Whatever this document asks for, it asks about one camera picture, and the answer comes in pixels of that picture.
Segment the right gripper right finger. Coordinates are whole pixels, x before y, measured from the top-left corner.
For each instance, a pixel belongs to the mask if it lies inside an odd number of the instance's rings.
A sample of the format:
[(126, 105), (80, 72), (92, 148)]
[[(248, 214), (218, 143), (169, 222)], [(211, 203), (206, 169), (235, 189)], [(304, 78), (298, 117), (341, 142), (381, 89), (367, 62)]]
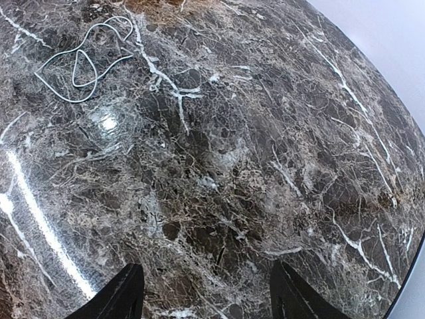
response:
[(318, 294), (288, 263), (274, 261), (270, 273), (273, 318), (347, 318)]

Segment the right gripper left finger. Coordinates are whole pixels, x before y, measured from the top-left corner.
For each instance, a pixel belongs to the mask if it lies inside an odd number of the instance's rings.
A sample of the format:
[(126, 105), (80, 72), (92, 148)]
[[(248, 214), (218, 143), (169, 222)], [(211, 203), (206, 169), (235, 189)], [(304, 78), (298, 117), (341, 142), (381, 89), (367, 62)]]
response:
[(140, 319), (144, 286), (143, 267), (129, 263), (91, 300), (66, 319)]

